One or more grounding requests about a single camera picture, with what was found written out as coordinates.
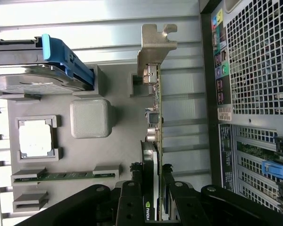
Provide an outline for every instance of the usb port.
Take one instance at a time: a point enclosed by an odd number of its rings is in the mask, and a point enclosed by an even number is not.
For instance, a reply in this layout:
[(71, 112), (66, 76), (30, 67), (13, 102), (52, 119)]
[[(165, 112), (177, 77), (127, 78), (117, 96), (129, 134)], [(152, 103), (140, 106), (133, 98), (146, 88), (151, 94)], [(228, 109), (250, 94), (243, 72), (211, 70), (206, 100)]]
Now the usb port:
[(218, 103), (221, 103), (221, 95), (218, 93)]
[(215, 55), (215, 66), (218, 66), (218, 56)]
[(221, 58), (222, 58), (222, 62), (225, 61), (225, 60), (227, 60), (226, 50), (223, 50), (223, 51), (221, 52)]
[(216, 30), (213, 30), (212, 44), (213, 44), (214, 50), (217, 50), (218, 49), (218, 36), (217, 36)]

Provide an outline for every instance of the green circuit board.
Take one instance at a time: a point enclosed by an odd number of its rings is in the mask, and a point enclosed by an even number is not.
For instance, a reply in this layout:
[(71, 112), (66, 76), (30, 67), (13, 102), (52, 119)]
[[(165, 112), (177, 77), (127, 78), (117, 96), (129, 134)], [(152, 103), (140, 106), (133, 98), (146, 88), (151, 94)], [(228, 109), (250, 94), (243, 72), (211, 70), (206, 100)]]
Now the green circuit board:
[(114, 178), (114, 173), (94, 175), (92, 171), (87, 172), (61, 172), (61, 173), (43, 173), (37, 178), (15, 179), (14, 183), (42, 182), (42, 181), (61, 181), (78, 179), (96, 179), (96, 178)]
[(156, 145), (158, 148), (158, 154), (159, 154), (159, 220), (162, 218), (162, 203), (163, 203), (163, 178), (162, 178), (162, 165), (163, 165), (163, 139), (162, 139), (162, 123), (163, 123), (163, 117), (162, 117), (162, 95), (161, 95), (161, 74), (160, 74), (160, 65), (157, 65), (157, 83), (153, 85), (153, 93), (154, 93), (154, 108), (156, 109), (158, 113), (158, 124), (157, 128), (159, 131), (158, 139), (156, 141)]

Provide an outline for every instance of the white metal case wall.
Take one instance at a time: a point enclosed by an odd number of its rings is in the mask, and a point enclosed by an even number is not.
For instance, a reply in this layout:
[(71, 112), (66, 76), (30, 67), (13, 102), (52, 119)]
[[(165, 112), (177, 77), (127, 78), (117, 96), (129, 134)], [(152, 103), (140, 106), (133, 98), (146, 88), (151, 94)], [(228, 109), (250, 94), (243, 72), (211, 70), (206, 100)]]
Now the white metal case wall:
[(283, 0), (243, 0), (223, 9), (228, 62), (236, 193), (281, 212), (276, 182), (262, 172), (262, 161), (281, 159), (276, 137), (283, 137)]
[[(197, 0), (76, 0), (0, 5), (0, 39), (33, 39), (48, 33), (62, 39), (86, 64), (136, 64), (143, 24), (157, 24), (158, 30), (164, 24), (178, 26), (178, 32), (169, 35), (170, 40), (178, 41), (178, 48), (168, 54), (161, 66), (164, 161), (173, 164), (175, 179), (190, 182), (199, 190), (211, 183), (211, 177)], [(11, 200), (1, 196), (1, 204), (8, 205), (8, 201)], [(3, 224), (9, 225), (14, 221), (11, 219), (3, 219)]]

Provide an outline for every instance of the label sticker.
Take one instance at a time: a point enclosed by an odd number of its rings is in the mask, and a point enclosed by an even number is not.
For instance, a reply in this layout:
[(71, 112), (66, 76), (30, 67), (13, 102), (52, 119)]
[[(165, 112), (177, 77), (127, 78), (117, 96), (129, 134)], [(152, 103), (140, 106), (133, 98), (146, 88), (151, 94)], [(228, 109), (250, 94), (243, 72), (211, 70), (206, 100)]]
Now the label sticker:
[(219, 124), (222, 187), (234, 192), (232, 128), (229, 124)]
[(150, 220), (150, 202), (146, 202), (146, 220)]
[(231, 121), (232, 120), (232, 108), (220, 107), (218, 110), (218, 120)]
[(217, 26), (223, 21), (222, 8), (219, 10), (219, 12), (216, 15), (216, 21), (217, 21)]

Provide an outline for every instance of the hard drive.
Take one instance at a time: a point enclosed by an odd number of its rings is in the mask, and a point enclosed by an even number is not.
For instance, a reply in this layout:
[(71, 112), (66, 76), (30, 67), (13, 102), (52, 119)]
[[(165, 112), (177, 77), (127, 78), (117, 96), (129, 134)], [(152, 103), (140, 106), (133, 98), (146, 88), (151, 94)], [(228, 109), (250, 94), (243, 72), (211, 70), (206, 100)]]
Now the hard drive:
[(69, 78), (56, 66), (0, 66), (0, 91), (5, 93), (46, 95), (71, 94), (73, 91), (83, 90), (91, 90), (91, 87), (76, 78)]
[(0, 40), (0, 91), (68, 94), (93, 90), (94, 74), (60, 39)]

